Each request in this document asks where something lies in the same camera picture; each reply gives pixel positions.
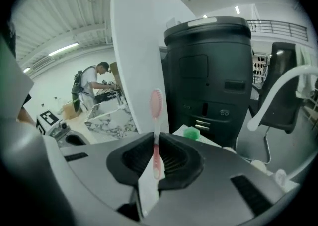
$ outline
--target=fluorescent light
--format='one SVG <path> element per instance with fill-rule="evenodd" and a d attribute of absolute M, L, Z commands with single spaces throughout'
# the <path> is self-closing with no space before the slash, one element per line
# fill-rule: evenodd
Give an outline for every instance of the fluorescent light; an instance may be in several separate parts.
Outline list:
<path fill-rule="evenodd" d="M 24 69 L 23 72 L 26 73 L 26 72 L 28 72 L 30 69 L 31 69 L 30 67 L 27 67 L 27 68 Z"/>
<path fill-rule="evenodd" d="M 75 46 L 77 46 L 77 45 L 78 45 L 78 43 L 75 42 L 74 44 L 68 45 L 68 46 L 66 46 L 66 47 L 63 47 L 63 48 L 61 48 L 61 49 L 58 49 L 58 50 L 56 50 L 56 51 L 50 53 L 49 56 L 51 57 L 51 56 L 53 56 L 53 55 L 55 55 L 55 54 L 57 54 L 57 53 L 59 53 L 59 52 L 65 50 L 65 49 L 69 49 L 69 48 L 75 47 Z"/>
<path fill-rule="evenodd" d="M 238 7 L 238 6 L 235 7 L 235 10 L 237 11 L 237 14 L 240 14 L 239 7 Z"/>

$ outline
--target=toothbrush handle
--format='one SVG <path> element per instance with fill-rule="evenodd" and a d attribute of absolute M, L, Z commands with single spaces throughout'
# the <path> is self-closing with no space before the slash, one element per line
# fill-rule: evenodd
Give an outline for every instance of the toothbrush handle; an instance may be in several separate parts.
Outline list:
<path fill-rule="evenodd" d="M 154 144 L 154 178 L 160 179 L 161 175 L 161 161 L 159 154 L 159 145 Z"/>

